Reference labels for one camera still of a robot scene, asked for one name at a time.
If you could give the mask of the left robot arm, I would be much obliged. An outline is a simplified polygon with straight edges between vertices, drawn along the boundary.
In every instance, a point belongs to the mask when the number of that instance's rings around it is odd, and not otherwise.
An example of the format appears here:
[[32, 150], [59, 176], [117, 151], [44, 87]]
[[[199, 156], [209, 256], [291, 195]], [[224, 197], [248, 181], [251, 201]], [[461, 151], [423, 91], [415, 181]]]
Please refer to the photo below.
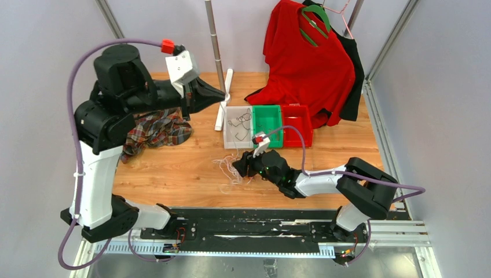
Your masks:
[[80, 226], [91, 243], [150, 229], [163, 239], [178, 232], [177, 216], [162, 204], [131, 202], [113, 193], [116, 168], [135, 116], [180, 108], [184, 118], [223, 101], [225, 93], [201, 80], [194, 56], [172, 41], [155, 43], [167, 56], [168, 80], [153, 80], [137, 39], [117, 39], [94, 48], [96, 81], [87, 101], [68, 105], [76, 148], [74, 199], [60, 213]]

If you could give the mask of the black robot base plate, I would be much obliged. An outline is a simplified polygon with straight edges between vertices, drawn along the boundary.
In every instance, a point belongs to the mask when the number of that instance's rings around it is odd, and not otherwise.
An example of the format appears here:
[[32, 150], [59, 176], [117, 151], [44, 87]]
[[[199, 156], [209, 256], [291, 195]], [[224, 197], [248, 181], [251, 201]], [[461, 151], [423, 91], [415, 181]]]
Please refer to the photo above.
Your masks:
[[172, 235], [146, 228], [142, 239], [170, 240], [181, 251], [230, 253], [316, 253], [320, 243], [361, 247], [368, 238], [360, 225], [354, 232], [332, 232], [334, 210], [246, 208], [174, 208]]

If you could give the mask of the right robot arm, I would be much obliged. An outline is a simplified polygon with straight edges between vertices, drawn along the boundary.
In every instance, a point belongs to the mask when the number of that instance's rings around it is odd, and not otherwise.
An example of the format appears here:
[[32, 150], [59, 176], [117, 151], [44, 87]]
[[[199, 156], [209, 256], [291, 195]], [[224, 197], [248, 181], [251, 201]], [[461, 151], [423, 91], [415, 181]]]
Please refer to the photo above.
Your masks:
[[395, 182], [392, 176], [357, 157], [327, 171], [302, 171], [290, 167], [275, 150], [257, 156], [244, 152], [232, 166], [241, 177], [260, 175], [290, 199], [343, 195], [348, 204], [337, 210], [330, 225], [332, 236], [341, 242], [351, 237], [365, 221], [386, 219], [396, 192], [396, 188], [389, 185]]

